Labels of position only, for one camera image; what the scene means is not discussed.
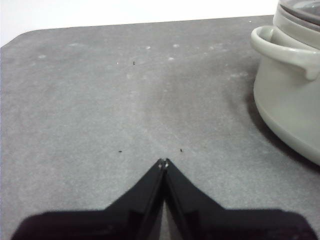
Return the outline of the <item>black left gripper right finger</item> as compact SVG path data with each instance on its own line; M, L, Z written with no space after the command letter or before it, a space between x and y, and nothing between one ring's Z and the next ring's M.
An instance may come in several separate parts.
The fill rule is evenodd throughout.
M312 240L300 214L281 209L226 209L164 161L165 201L184 240Z

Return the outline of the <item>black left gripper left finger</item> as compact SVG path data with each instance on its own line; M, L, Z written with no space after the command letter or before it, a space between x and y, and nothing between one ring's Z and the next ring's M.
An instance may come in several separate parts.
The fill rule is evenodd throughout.
M166 162L159 159L139 181L102 210L51 211L25 218L14 240L146 240L164 198Z

